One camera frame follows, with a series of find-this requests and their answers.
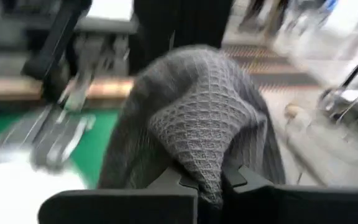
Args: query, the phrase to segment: white surface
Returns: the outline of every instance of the white surface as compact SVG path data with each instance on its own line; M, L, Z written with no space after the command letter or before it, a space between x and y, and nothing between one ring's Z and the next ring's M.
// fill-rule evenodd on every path
M358 1L338 1L324 28L338 36L346 37L357 24Z
M129 21L133 13L132 0L93 0L87 17Z
M84 189L81 177L73 170L50 175L34 171L27 162L28 151L0 157L0 224L36 224L41 204L64 190Z
M298 110L287 126L289 144L324 185L358 188L358 132L315 112Z

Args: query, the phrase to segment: green mat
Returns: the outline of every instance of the green mat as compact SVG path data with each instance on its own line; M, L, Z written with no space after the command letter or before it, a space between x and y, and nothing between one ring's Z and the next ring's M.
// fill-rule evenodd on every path
M71 155L74 165L77 166L89 188L93 188L99 178L99 171L103 160L111 130L113 129L118 110L93 111L96 122L91 131L84 134L79 145ZM20 119L22 114L0 115L0 132L11 123Z

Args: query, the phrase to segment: gray cloth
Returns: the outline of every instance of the gray cloth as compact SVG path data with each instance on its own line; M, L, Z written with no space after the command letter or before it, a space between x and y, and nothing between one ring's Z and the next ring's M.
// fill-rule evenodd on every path
M170 158L217 205L225 159L285 182L264 99L235 61L207 47L175 50L140 74L112 134L99 188L146 187Z

